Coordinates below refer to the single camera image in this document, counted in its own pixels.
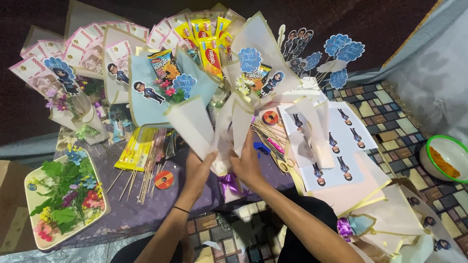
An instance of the tape roll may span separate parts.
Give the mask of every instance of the tape roll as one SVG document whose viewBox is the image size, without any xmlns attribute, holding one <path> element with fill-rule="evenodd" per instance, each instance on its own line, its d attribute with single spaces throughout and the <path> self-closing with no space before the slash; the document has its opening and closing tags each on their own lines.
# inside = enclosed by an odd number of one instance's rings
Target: tape roll
<svg viewBox="0 0 468 263">
<path fill-rule="evenodd" d="M 279 116 L 278 116 L 278 113 L 272 110 L 269 110 L 263 114 L 262 119 L 266 125 L 272 126 L 278 122 Z"/>
<path fill-rule="evenodd" d="M 154 185 L 160 190 L 169 188 L 173 182 L 174 175 L 169 171 L 161 171 L 154 178 Z"/>
</svg>

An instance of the purple bow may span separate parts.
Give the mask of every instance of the purple bow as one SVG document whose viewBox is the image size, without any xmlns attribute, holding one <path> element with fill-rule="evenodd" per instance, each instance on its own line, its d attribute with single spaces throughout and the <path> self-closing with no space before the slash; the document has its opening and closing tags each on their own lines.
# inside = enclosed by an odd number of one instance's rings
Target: purple bow
<svg viewBox="0 0 468 263">
<path fill-rule="evenodd" d="M 240 192 L 239 189 L 237 189 L 237 177 L 235 176 L 235 173 L 231 172 L 228 173 L 225 176 L 220 176 L 219 182 L 221 183 L 221 190 L 223 192 L 224 199 L 226 199 L 226 188 L 229 187 L 231 192 L 235 195 L 239 196 L 246 196 L 248 194 L 248 190 L 242 189 L 243 192 Z"/>
<path fill-rule="evenodd" d="M 338 218 L 336 227 L 338 228 L 338 234 L 342 236 L 346 242 L 351 242 L 349 236 L 354 234 L 348 219 L 344 217 Z"/>
<path fill-rule="evenodd" d="M 99 108 L 99 107 L 101 107 L 101 106 L 102 106 L 102 105 L 101 105 L 100 102 L 94 103 L 94 107 L 96 108 L 97 116 L 98 116 L 99 118 L 101 118 L 101 112 L 100 112 L 100 110 L 98 110 L 97 108 Z"/>
</svg>

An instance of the orange food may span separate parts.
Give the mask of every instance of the orange food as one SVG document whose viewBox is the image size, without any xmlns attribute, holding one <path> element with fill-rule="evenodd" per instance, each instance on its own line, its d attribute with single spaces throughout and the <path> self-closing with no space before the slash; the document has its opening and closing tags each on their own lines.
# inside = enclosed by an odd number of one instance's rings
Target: orange food
<svg viewBox="0 0 468 263">
<path fill-rule="evenodd" d="M 431 154 L 434 162 L 444 173 L 452 178 L 458 178 L 460 176 L 460 172 L 450 163 L 446 162 L 444 158 L 442 158 L 442 155 L 440 155 L 440 153 L 438 153 L 432 146 L 429 146 L 429 153 Z"/>
</svg>

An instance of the hand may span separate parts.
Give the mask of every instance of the hand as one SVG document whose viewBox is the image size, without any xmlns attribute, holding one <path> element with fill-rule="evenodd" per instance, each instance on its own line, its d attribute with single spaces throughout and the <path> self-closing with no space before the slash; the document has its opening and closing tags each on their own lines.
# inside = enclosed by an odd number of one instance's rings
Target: hand
<svg viewBox="0 0 468 263">
<path fill-rule="evenodd" d="M 258 163 L 257 151 L 254 148 L 254 132 L 249 129 L 247 137 L 242 148 L 242 157 L 239 159 L 237 154 L 229 151 L 229 161 L 233 166 L 234 172 L 249 189 L 255 191 L 255 187 L 267 183 L 262 176 L 260 164 Z"/>
<path fill-rule="evenodd" d="M 185 185 L 181 195 L 189 196 L 195 203 L 203 193 L 203 187 L 210 174 L 210 166 L 216 159 L 218 152 L 209 153 L 200 161 L 197 154 L 190 148 L 186 161 Z"/>
</svg>

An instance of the green bowl rim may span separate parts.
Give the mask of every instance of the green bowl rim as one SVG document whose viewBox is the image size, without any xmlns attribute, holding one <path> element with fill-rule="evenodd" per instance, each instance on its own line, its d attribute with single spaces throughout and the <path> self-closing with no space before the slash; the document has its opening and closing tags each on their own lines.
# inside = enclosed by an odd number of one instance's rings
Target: green bowl rim
<svg viewBox="0 0 468 263">
<path fill-rule="evenodd" d="M 444 171 L 442 171 L 442 169 L 439 168 L 439 166 L 434 162 L 434 159 L 432 158 L 431 156 L 431 153 L 429 152 L 429 146 L 431 144 L 431 141 L 435 138 L 444 138 L 444 139 L 448 139 L 448 140 L 451 140 L 455 143 L 457 143 L 458 145 L 460 145 L 463 149 L 465 149 L 465 151 L 468 153 L 468 148 L 466 148 L 466 146 L 464 146 L 461 142 L 455 140 L 454 138 L 452 137 L 449 137 L 449 136 L 445 136 L 445 135 L 434 135 L 432 137 L 429 138 L 429 140 L 427 140 L 426 142 L 426 152 L 427 152 L 427 156 L 429 157 L 429 160 L 431 160 L 431 163 L 435 166 L 435 168 L 443 175 L 445 175 L 446 177 L 450 178 L 450 180 L 453 180 L 455 182 L 459 182 L 459 183 L 468 183 L 468 180 L 466 181 L 462 181 L 462 180 L 458 180 L 458 179 L 455 179 L 451 176 L 449 176 L 448 174 L 446 174 Z"/>
</svg>

